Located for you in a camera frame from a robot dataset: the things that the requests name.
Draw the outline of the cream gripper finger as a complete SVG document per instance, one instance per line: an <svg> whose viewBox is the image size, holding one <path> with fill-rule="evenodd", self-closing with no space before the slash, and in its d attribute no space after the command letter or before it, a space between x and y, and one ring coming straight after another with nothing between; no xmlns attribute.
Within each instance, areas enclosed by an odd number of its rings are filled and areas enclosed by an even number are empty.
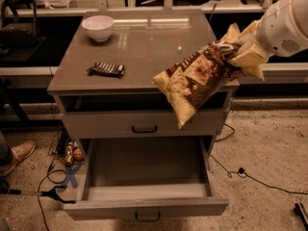
<svg viewBox="0 0 308 231"><path fill-rule="evenodd" d="M264 79L261 64L264 64L266 60L257 54L240 54L227 58L227 62L235 67L239 67L245 75Z"/></svg>
<svg viewBox="0 0 308 231"><path fill-rule="evenodd" d="M241 31L237 23L233 23L227 29L226 34L219 40L220 48L239 49L241 45L238 43Z"/></svg>

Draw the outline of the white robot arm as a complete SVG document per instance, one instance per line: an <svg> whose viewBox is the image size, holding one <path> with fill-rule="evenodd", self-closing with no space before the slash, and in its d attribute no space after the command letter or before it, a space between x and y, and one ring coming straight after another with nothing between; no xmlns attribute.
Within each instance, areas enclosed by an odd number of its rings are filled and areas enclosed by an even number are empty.
<svg viewBox="0 0 308 231"><path fill-rule="evenodd" d="M244 75L263 79L261 65L270 57L291 57L308 48L308 0L279 0L242 32L231 24L216 45Z"/></svg>

